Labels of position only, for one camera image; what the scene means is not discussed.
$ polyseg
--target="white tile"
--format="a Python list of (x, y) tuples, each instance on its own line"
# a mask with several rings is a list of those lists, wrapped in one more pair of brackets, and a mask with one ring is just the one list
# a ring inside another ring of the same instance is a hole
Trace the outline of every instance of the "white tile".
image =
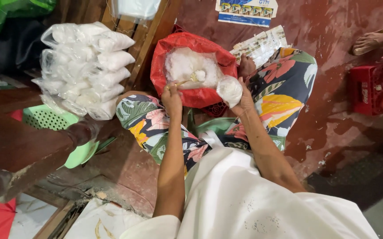
[(128, 228), (145, 220), (115, 204), (104, 204), (102, 200), (93, 198), (69, 229), (65, 239), (117, 239)]
[(50, 204), (20, 194), (16, 198), (16, 215), (8, 239), (32, 239), (56, 210)]

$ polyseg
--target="person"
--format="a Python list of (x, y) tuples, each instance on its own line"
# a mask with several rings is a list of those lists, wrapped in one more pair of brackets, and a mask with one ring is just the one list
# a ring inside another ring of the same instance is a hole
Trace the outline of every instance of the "person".
[(120, 96), (122, 126), (160, 164), (153, 217), (121, 239), (377, 238), (355, 203), (306, 192), (281, 152), (311, 95), (314, 57), (280, 48), (249, 77), (255, 68), (242, 55), (243, 94), (224, 135), (198, 139), (181, 125), (173, 83), (163, 106), (144, 92)]
[(365, 33), (364, 36), (358, 38), (352, 46), (352, 53), (359, 56), (380, 47), (383, 47), (383, 29)]

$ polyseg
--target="floral pants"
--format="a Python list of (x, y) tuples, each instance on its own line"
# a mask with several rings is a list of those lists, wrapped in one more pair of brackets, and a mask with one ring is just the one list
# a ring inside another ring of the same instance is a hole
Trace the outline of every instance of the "floral pants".
[[(280, 150), (284, 150), (285, 138), (311, 95), (316, 73), (314, 57), (296, 49), (280, 48), (249, 80), (248, 88), (261, 123)], [(134, 134), (138, 144), (160, 164), (166, 150), (169, 117), (159, 100), (131, 95), (118, 104), (116, 115), (122, 126)], [(187, 174), (211, 148), (184, 126), (181, 128)], [(250, 149), (239, 118), (218, 138), (226, 147)]]

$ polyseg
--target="white shirt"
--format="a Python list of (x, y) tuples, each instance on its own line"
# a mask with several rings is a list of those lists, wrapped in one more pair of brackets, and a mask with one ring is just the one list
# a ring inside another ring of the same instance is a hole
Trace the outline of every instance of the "white shirt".
[(158, 216), (120, 238), (378, 238), (355, 203), (292, 193), (262, 178), (253, 155), (243, 150), (211, 150), (189, 171), (185, 193), (182, 223)]

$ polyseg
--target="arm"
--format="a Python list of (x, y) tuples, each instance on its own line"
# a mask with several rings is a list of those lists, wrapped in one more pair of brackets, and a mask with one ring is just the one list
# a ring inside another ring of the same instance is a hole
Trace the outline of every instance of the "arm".
[(232, 111), (240, 118), (255, 157), (259, 173), (267, 180), (289, 189), (293, 193), (306, 192), (284, 155), (269, 137), (253, 106), (250, 91), (240, 78), (243, 95)]
[(153, 217), (174, 215), (183, 219), (184, 157), (181, 139), (181, 117), (183, 105), (177, 88), (170, 84), (170, 89), (162, 94), (162, 102), (170, 116), (167, 145), (157, 177), (157, 198)]

